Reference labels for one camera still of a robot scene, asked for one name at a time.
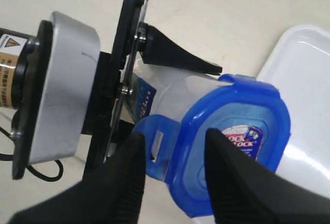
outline blue label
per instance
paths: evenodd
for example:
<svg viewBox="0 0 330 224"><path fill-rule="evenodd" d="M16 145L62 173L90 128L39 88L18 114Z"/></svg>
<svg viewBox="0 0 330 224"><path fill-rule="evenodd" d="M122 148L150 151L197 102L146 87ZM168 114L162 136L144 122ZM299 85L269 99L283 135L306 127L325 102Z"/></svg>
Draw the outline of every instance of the blue label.
<svg viewBox="0 0 330 224"><path fill-rule="evenodd" d="M236 147L256 159L262 144L263 131L256 126L236 125L222 131Z"/></svg>
<svg viewBox="0 0 330 224"><path fill-rule="evenodd" d="M156 89L135 74L132 76L132 88L133 93L126 100L125 105L130 116L137 123L150 114Z"/></svg>

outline yellow warning sticker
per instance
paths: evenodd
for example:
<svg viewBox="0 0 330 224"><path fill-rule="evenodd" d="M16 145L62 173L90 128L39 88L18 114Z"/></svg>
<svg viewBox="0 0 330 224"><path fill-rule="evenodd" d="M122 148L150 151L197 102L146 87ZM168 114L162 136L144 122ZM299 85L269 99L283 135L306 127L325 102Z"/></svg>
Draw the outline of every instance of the yellow warning sticker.
<svg viewBox="0 0 330 224"><path fill-rule="evenodd" d="M7 34L0 37L0 106L2 107L12 107L12 81L26 42L27 39Z"/></svg>

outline white table surface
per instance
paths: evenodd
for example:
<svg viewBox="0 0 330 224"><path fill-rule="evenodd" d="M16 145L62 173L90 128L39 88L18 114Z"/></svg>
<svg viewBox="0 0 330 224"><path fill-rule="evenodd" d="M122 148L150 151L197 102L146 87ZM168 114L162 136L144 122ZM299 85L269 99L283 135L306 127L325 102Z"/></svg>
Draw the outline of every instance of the white table surface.
<svg viewBox="0 0 330 224"><path fill-rule="evenodd" d="M96 28L102 50L111 51L122 0L0 0L0 27L34 35L53 10ZM224 72L255 76L280 35L290 26L311 23L330 29L327 0L151 0L146 21L188 51L223 66ZM11 117L12 111L2 110ZM0 125L9 121L0 116ZM64 159L64 176L42 182L29 172L11 179L11 163L0 162L0 222L17 210L45 200L81 179L89 137L82 137L76 157ZM0 138L0 152L12 144ZM55 174L52 163L38 165ZM147 179L140 222L191 223L173 203L166 186Z"/></svg>

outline black wire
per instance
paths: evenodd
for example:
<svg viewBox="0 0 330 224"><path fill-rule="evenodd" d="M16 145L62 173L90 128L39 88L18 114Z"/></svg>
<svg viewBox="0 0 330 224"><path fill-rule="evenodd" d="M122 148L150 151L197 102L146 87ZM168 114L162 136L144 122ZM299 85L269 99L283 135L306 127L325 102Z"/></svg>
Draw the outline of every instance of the black wire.
<svg viewBox="0 0 330 224"><path fill-rule="evenodd" d="M10 138L10 134L1 126L0 126L0 132L3 133L6 137L8 137L11 141L13 141ZM12 160L13 160L13 155L0 153L0 161L12 161ZM61 161L55 160L55 162L58 165L58 175L55 177L48 177L48 176L38 172L33 166L28 166L26 169L29 172L31 172L34 176L36 176L37 178L39 178L43 181L56 182L62 178L63 172L64 172L64 167L63 167L63 164Z"/></svg>

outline white tray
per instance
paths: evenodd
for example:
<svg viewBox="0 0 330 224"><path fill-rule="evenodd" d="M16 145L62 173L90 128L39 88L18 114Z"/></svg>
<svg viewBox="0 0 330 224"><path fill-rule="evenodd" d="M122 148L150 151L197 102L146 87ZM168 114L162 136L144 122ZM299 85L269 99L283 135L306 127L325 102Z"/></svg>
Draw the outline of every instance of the white tray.
<svg viewBox="0 0 330 224"><path fill-rule="evenodd" d="M277 87L290 112L291 137L276 173L330 198L329 68L330 33L301 25L282 35L257 79Z"/></svg>

